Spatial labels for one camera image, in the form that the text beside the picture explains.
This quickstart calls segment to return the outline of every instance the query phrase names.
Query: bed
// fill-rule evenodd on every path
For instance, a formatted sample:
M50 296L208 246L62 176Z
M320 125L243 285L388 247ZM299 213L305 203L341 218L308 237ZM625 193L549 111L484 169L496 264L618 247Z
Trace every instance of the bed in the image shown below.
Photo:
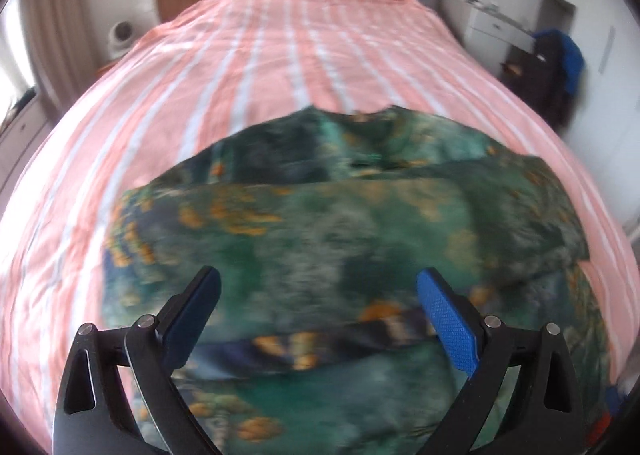
M243 128L313 104L398 105L540 156L584 227L580 266L610 342L610 380L640 325L640 278L593 179L533 111L415 0L157 0L163 24L92 86L36 153L0 223L0 388L46 449L81 323L102 326L102 251L126 190Z

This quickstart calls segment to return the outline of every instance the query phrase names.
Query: folded garment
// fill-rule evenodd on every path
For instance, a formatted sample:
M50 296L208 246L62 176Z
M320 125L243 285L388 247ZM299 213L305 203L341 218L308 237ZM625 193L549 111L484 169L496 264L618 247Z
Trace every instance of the folded garment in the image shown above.
M541 159L420 112L308 108L124 195L104 319L156 313L214 265L222 297L174 376L225 453L260 443L263 454L413 454L465 378L418 310L418 271L436 267L507 324L558 323L595 421L609 355L576 264L585 258L578 217ZM479 443L513 383L511 371Z

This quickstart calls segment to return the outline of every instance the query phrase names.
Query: white drawer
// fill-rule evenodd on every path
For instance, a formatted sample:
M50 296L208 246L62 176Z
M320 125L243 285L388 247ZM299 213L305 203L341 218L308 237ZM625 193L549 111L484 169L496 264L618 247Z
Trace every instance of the white drawer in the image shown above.
M40 105L34 102L28 104L0 136L2 164L12 168L46 122Z
M482 11L476 13L472 27L478 31L495 36L503 42L511 42L512 33L515 30L512 25Z

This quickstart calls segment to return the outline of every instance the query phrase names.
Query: white cabinet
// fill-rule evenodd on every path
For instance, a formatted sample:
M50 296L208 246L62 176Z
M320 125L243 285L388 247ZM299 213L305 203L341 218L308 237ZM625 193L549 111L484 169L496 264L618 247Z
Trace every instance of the white cabinet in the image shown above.
M492 75L498 76L511 45L526 52L533 38L501 13L489 13L466 0L439 0L438 11L468 53Z
M0 216L24 167L51 129L36 96L0 135Z

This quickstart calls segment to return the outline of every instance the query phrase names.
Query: metal screw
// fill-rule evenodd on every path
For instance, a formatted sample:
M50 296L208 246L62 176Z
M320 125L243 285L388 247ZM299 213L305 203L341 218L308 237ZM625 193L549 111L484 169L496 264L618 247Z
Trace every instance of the metal screw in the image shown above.
M83 323L79 328L78 328L78 334L80 336L86 336L87 334L89 334L89 332L91 332L94 329L94 324L93 323Z
M500 318L490 314L489 316L486 316L484 318L484 324L491 329L497 329L500 325L502 325L502 322L500 321Z
M145 314L144 316L141 316L139 318L138 327L140 327L141 329L146 329L148 327L151 327L155 322L155 316L153 316L152 314Z
M560 327L555 323L547 323L546 331L552 336L558 336L558 334L560 334Z

